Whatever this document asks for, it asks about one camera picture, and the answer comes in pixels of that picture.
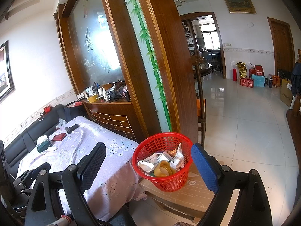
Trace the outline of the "red flower ornament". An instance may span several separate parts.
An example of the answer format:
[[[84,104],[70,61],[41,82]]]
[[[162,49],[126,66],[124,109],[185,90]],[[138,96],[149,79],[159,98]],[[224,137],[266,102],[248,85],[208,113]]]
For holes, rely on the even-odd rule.
[[[46,106],[46,107],[44,107],[43,114],[46,115],[46,114],[48,114],[51,110],[52,110],[52,106]]]

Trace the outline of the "silver foil pouch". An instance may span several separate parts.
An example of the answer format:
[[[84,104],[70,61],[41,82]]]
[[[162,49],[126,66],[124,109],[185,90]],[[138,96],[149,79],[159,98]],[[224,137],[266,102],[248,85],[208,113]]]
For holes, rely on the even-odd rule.
[[[172,161],[170,162],[170,165],[174,169],[180,169],[185,166],[185,159],[184,159],[184,155],[182,153],[182,144],[181,143],[179,144],[179,146],[176,150],[176,154],[173,157]]]

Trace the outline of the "cardboard box under basket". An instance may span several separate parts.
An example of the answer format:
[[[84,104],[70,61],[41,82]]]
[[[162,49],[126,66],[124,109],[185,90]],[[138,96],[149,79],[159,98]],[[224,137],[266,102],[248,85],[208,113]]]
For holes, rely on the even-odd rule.
[[[149,196],[153,196],[163,204],[170,203],[172,206],[177,205],[200,212],[207,210],[214,197],[214,193],[206,187],[195,164],[190,166],[187,181],[179,190],[164,192],[146,179],[140,181],[140,186]]]

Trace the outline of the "yellow container on sideboard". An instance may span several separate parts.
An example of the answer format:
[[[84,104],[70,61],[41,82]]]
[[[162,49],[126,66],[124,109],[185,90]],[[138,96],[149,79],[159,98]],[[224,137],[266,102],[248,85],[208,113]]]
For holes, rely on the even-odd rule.
[[[94,103],[94,102],[96,102],[97,100],[98,100],[98,95],[97,95],[97,94],[94,94],[94,95],[89,96],[89,97],[87,98],[87,101],[88,101],[89,103]]]

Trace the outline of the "brown wooden door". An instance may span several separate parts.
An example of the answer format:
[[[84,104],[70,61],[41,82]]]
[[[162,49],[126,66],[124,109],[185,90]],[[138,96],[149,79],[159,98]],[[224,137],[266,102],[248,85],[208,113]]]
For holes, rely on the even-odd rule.
[[[267,20],[274,47],[275,74],[279,70],[291,72],[295,64],[295,54],[290,25],[271,17]]]

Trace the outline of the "wooden sideboard cabinet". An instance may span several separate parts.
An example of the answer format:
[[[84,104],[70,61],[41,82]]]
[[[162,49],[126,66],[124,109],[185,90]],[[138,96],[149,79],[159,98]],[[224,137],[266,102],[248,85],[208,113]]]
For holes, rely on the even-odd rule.
[[[142,140],[142,129],[131,102],[89,103],[82,100],[82,103],[93,122],[136,142]]]

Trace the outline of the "framed horse painting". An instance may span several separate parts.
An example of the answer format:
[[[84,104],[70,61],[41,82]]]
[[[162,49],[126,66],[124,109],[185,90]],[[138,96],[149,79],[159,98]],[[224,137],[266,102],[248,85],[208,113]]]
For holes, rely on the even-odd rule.
[[[8,40],[1,45],[0,57],[0,101],[3,101],[15,89],[10,68]]]

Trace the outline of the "red plastic mesh basket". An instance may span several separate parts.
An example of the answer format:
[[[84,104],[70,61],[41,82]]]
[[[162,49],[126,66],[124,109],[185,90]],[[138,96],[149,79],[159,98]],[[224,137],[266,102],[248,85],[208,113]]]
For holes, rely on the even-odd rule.
[[[179,133],[155,134],[142,141],[134,151],[132,165],[158,189],[174,192],[187,182],[192,164],[192,141]]]

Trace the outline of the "dark green tissue box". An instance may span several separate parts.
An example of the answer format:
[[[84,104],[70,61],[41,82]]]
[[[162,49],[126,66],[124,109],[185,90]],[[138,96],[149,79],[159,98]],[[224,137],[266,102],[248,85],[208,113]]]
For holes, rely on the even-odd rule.
[[[37,139],[37,151],[39,153],[44,152],[51,146],[52,146],[52,143],[47,135],[40,136]]]

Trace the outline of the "white medicine box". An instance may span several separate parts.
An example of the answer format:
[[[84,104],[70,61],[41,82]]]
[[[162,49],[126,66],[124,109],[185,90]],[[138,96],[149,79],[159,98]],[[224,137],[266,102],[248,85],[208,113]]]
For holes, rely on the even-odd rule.
[[[161,162],[171,162],[173,157],[168,152],[154,153],[151,156],[140,160],[137,165],[145,173],[151,173],[155,170],[155,167]]]

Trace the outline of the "small framed landscape picture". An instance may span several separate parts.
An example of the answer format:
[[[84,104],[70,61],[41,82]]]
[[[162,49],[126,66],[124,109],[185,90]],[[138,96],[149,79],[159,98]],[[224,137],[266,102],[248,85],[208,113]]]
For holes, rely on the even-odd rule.
[[[256,10],[251,0],[224,0],[229,13],[256,14]]]

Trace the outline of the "red flat pouch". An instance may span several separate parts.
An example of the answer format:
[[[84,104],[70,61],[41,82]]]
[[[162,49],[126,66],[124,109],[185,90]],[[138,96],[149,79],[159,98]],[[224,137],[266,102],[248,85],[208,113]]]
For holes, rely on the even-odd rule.
[[[52,141],[56,142],[56,141],[62,141],[65,137],[66,137],[67,133],[60,133],[57,134],[53,137]]]

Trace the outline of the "black leather sofa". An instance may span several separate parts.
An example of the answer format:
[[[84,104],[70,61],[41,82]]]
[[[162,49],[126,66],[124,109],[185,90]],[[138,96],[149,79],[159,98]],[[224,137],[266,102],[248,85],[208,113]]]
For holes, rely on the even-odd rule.
[[[86,109],[83,105],[66,107],[59,104],[53,107],[44,117],[40,117],[34,121],[18,135],[5,148],[7,164],[10,167],[12,176],[14,178],[17,176],[20,161],[36,147],[37,139],[40,136],[50,136],[54,133],[60,118],[69,122],[77,116],[87,116]]]

